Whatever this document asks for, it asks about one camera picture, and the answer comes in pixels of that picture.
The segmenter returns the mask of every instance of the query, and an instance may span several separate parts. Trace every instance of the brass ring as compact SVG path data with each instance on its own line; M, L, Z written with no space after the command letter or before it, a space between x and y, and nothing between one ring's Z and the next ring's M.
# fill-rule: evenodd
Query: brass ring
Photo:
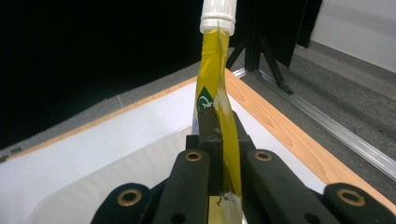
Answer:
M202 155L199 152L192 151L192 152L187 153L185 158L187 161L200 161L202 158Z
M272 160L272 155L263 151L258 151L254 154L254 157L256 157L257 160L259 161L271 161Z
M132 198L132 200L124 199L125 195L130 194L130 193L134 194L134 197ZM142 193L140 192L140 190L126 189L119 195L119 197L117 198L117 202L119 203L119 205L127 207L127 206L132 206L132 205L138 203L140 201L140 199L142 199Z
M352 199L346 197L346 194L352 195L353 197L356 198L356 200L352 200ZM337 190L337 196L345 203L349 203L350 205L353 205L353 206L362 207L366 204L366 201L364 200L364 198L361 195L359 195L359 193L356 192L355 190L339 189L339 190Z

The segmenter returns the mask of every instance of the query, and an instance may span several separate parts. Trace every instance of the wall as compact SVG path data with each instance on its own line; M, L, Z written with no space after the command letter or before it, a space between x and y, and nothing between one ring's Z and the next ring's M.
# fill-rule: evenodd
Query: wall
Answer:
M396 73L396 1L323 0L311 39Z

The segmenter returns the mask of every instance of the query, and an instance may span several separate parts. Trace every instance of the table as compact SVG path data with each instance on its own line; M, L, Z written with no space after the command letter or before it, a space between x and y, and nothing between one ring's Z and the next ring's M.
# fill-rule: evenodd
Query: table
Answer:
M62 223L64 218L67 223L70 214L81 218L75 223L87 222L114 186L132 179L152 187L166 178L190 131L194 82L179 83L0 164L0 202L7 202L0 222ZM349 183L396 213L393 203L229 71L226 85L256 147L273 150L309 188L322 192L327 184ZM95 191L105 183L112 185ZM62 214L56 214L57 206L66 206Z

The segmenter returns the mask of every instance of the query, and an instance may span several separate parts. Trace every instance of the white bottle cap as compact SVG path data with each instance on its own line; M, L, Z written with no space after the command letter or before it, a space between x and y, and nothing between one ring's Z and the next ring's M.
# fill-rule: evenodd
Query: white bottle cap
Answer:
M220 28L229 36L235 30L236 0L205 0L202 7L200 31Z

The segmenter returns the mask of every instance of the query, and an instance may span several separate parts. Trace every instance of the green triangle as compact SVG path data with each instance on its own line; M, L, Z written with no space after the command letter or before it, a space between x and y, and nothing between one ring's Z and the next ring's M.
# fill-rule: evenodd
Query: green triangle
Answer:
M209 108L213 106L213 99L210 95L209 91L207 91L206 87L203 87L201 93L199 93L197 100L197 108L198 111L201 111L205 108Z

